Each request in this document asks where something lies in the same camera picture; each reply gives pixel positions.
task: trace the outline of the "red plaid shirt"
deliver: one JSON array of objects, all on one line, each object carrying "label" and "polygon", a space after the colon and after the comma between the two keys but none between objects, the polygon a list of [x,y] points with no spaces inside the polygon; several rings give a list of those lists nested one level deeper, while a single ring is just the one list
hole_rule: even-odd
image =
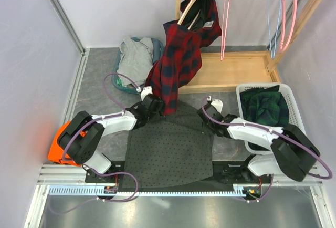
[{"label": "red plaid shirt", "polygon": [[[182,12],[189,2],[181,2]],[[176,112],[178,88],[188,84],[201,68],[200,48],[209,46],[222,34],[215,0],[207,0],[206,4],[209,6],[205,14],[207,23],[196,31],[178,25],[177,20],[163,24],[166,47],[148,74],[145,85],[152,86],[153,93],[165,102],[165,115]]]}]

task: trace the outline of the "perforated metal strip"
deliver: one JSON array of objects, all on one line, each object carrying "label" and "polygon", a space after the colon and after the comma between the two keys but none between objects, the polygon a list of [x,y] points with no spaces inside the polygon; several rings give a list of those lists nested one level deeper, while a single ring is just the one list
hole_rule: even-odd
[{"label": "perforated metal strip", "polygon": [[[50,195],[109,195],[105,193],[104,186],[87,186],[87,185],[54,185],[50,186]],[[130,196],[133,192],[118,192],[117,196]],[[214,191],[214,192],[140,192],[138,196],[246,196],[243,194],[242,186],[234,186],[233,191]]]}]

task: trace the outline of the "dark gray fabric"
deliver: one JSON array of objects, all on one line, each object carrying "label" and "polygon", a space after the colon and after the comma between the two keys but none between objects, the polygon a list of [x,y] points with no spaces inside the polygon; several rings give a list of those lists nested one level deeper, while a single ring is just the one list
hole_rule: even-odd
[{"label": "dark gray fabric", "polygon": [[[187,184],[213,175],[213,135],[202,133],[197,110],[178,101],[173,115],[156,117],[146,126],[129,132],[125,171],[139,180],[142,188]],[[123,188],[133,188],[124,177]]]}]

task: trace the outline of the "gray laundry basket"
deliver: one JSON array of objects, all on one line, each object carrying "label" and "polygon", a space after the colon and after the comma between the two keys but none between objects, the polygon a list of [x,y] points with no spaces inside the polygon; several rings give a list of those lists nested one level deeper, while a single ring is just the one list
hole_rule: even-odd
[{"label": "gray laundry basket", "polygon": [[[139,42],[142,38],[132,37],[131,39],[135,42]],[[160,42],[158,39],[155,39],[155,38],[151,38],[151,39],[152,39],[153,48],[154,48],[153,60],[152,60],[153,64],[154,64],[163,55],[164,47],[163,47],[162,42]],[[120,52],[120,49],[119,49],[117,59],[115,60],[113,72],[118,71],[120,60],[121,60],[121,52]],[[118,77],[118,75],[112,75],[112,83],[118,90],[121,90],[121,91],[124,91],[124,92],[127,92],[127,93],[138,94],[137,90],[133,87],[126,87],[126,86],[119,85],[118,84],[119,79],[120,78]]]}]

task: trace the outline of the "green plaid shirt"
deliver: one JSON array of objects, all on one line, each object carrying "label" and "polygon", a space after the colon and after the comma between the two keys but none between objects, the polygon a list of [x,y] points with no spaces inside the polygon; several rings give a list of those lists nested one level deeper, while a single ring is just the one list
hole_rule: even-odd
[{"label": "green plaid shirt", "polygon": [[240,94],[244,119],[270,127],[286,127],[289,122],[289,110],[285,98],[279,91],[279,85],[253,88]]}]

